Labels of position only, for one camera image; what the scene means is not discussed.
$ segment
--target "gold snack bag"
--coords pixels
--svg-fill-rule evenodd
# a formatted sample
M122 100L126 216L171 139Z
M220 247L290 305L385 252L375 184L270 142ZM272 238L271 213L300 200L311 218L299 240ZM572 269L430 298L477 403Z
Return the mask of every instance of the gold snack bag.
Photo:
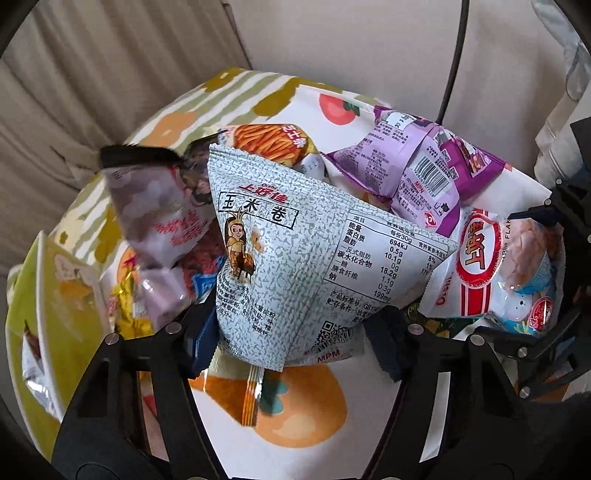
M129 271L123 281L113 288L108 312L111 329L126 340L154 334L140 289L135 284L134 270Z

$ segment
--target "white snack bag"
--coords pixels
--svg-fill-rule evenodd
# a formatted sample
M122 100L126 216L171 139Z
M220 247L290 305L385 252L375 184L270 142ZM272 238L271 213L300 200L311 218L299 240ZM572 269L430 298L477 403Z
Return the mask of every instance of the white snack bag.
M509 332L533 336L556 324L565 259L560 225L466 207L452 238L460 247L433 272L420 313L484 316Z
M282 370L363 349L361 321L451 255L455 242L256 155L212 145L209 180L228 260L221 347Z

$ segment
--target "white wall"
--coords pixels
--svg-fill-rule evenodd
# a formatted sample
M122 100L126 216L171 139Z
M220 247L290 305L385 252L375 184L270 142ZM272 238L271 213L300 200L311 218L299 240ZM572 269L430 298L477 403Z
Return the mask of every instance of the white wall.
M257 70L330 83L435 119L460 0L224 0ZM529 0L472 0L444 125L532 173L534 138L564 92L561 47Z

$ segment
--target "pink snack package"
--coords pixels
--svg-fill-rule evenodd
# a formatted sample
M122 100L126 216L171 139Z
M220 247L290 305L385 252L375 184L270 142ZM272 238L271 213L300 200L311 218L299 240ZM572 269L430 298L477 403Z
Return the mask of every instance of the pink snack package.
M376 127L358 145L327 159L378 200L391 200L392 212L451 235L460 202L481 192L505 162L429 120L381 106L375 115Z
M137 255L154 330L209 293L224 260L223 249L215 248L223 241L207 173L215 142L217 134L196 140L184 157L135 145L100 152L119 225Z

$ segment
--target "oishi logo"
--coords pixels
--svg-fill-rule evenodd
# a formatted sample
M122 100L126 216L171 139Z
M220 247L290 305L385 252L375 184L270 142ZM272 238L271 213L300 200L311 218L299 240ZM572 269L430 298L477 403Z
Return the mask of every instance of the oishi logo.
M435 305L437 305L438 307L443 307L446 304L446 301L447 301L447 291L449 290L449 285L451 283L452 283L452 276L450 275L447 278L447 280L445 281L445 284L443 285L443 288L441 289L441 295L439 296L439 298L435 302Z
M474 211L460 236L456 272L464 285L482 288L489 284L501 264L501 226L480 211Z
M437 221L431 212L425 212L425 224L427 226L437 226Z
M552 299L550 297L542 297L538 299L531 308L530 318L528 323L536 332L544 330L546 323L552 313Z

